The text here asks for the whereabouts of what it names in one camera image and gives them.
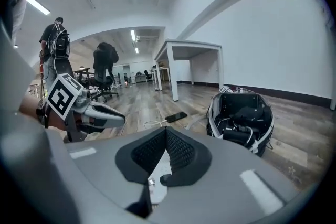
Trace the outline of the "black open backpack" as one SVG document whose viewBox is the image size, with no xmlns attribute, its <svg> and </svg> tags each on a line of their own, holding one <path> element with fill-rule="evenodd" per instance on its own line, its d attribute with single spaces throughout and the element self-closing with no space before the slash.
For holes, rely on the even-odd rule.
<svg viewBox="0 0 336 224">
<path fill-rule="evenodd" d="M 274 130 L 274 115 L 263 96 L 250 90 L 212 97 L 207 114 L 208 136 L 243 146 L 263 156 Z"/>
</svg>

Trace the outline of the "striped woven wristband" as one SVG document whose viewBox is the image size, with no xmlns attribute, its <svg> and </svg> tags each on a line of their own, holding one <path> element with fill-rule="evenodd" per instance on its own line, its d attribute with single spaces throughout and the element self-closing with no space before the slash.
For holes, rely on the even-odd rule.
<svg viewBox="0 0 336 224">
<path fill-rule="evenodd" d="M 40 99 L 38 102 L 38 106 L 36 109 L 36 115 L 38 121 L 44 128 L 49 127 L 49 115 L 51 112 L 51 107 L 49 106 L 48 102 L 44 99 Z"/>
</svg>

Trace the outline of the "spare hand-held gripper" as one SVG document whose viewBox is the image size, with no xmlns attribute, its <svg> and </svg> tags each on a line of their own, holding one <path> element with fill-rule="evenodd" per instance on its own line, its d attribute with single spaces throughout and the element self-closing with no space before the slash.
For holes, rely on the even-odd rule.
<svg viewBox="0 0 336 224">
<path fill-rule="evenodd" d="M 219 89 L 219 92 L 220 92 L 220 93 L 242 93 L 243 90 L 244 90 L 244 89 L 241 88 L 241 87 L 236 87 L 235 89 L 232 89 L 230 86 L 223 85 L 223 86 Z"/>
</svg>

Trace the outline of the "black smartphone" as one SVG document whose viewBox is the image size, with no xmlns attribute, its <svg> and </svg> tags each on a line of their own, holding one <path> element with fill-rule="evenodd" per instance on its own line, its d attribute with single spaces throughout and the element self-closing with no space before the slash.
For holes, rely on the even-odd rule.
<svg viewBox="0 0 336 224">
<path fill-rule="evenodd" d="M 167 121 L 167 123 L 172 123 L 172 122 L 178 121 L 186 117 L 187 117 L 187 114 L 185 112 L 178 112 L 178 113 L 167 116 L 165 120 Z"/>
</svg>

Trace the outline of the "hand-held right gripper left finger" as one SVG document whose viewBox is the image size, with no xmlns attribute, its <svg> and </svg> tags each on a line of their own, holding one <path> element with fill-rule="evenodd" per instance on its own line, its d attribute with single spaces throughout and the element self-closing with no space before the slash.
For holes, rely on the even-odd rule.
<svg viewBox="0 0 336 224">
<path fill-rule="evenodd" d="M 167 224 L 153 211 L 148 177 L 165 150 L 165 129 L 111 141 L 65 144 L 54 131 L 6 129 L 0 163 L 14 185 L 12 201 L 52 224 Z"/>
</svg>

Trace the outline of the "white table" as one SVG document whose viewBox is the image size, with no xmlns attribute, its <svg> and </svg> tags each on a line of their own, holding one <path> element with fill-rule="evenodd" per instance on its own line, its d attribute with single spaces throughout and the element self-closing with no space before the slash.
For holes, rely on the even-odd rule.
<svg viewBox="0 0 336 224">
<path fill-rule="evenodd" d="M 194 77 L 196 75 L 196 67 L 192 60 L 199 55 L 205 54 L 209 51 L 217 52 L 218 63 L 218 86 L 224 86 L 224 65 L 223 65 L 223 50 L 221 45 L 210 44 L 206 42 L 190 41 L 190 40 L 172 40 L 167 39 L 159 51 L 155 54 L 154 61 L 158 64 L 159 60 L 166 59 L 169 65 L 172 98 L 174 101 L 179 100 L 177 82 L 178 82 L 178 68 L 175 66 L 175 61 L 187 60 L 190 66 L 191 84 L 194 84 Z"/>
</svg>

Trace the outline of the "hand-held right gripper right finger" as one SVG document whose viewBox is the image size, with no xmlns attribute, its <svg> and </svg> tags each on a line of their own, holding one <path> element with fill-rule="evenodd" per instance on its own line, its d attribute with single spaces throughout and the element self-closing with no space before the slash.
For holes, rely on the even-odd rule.
<svg viewBox="0 0 336 224">
<path fill-rule="evenodd" d="M 170 187 L 152 212 L 156 224 L 287 224 L 310 198 L 262 158 L 235 143 L 181 129 L 212 154 L 192 186 Z"/>
</svg>

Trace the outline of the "white power strip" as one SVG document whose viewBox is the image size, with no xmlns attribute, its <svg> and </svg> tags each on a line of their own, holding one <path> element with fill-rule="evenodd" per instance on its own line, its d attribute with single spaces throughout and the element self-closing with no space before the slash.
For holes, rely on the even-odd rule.
<svg viewBox="0 0 336 224">
<path fill-rule="evenodd" d="M 152 205 L 158 205 L 167 195 L 167 187 L 161 183 L 160 178 L 171 173 L 170 157 L 167 150 L 165 150 L 154 171 L 148 178 L 150 201 Z"/>
</svg>

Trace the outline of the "person's left forearm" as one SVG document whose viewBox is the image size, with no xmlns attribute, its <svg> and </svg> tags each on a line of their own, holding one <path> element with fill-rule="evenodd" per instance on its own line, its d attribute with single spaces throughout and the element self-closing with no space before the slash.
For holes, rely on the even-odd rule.
<svg viewBox="0 0 336 224">
<path fill-rule="evenodd" d="M 44 101 L 42 99 L 39 99 L 35 96 L 32 96 L 31 94 L 27 93 L 25 94 L 20 107 L 19 107 L 19 112 L 30 116 L 31 118 L 34 118 L 37 122 L 41 123 L 42 116 L 38 116 L 36 113 L 37 109 L 42 109 L 44 106 Z M 51 110 L 49 113 L 49 118 L 48 118 L 48 125 L 55 127 L 59 130 L 65 131 L 66 127 L 64 124 L 64 121 L 53 111 Z"/>
</svg>

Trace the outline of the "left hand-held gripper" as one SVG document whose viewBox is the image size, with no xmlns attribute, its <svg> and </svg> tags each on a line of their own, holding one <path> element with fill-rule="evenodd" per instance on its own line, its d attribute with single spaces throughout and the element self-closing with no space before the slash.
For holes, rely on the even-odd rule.
<svg viewBox="0 0 336 224">
<path fill-rule="evenodd" d="M 121 127 L 125 116 L 119 111 L 90 100 L 90 91 L 67 73 L 59 74 L 46 99 L 46 127 L 50 112 L 64 122 L 69 142 L 82 142 L 87 134 L 102 133 L 105 128 Z"/>
</svg>

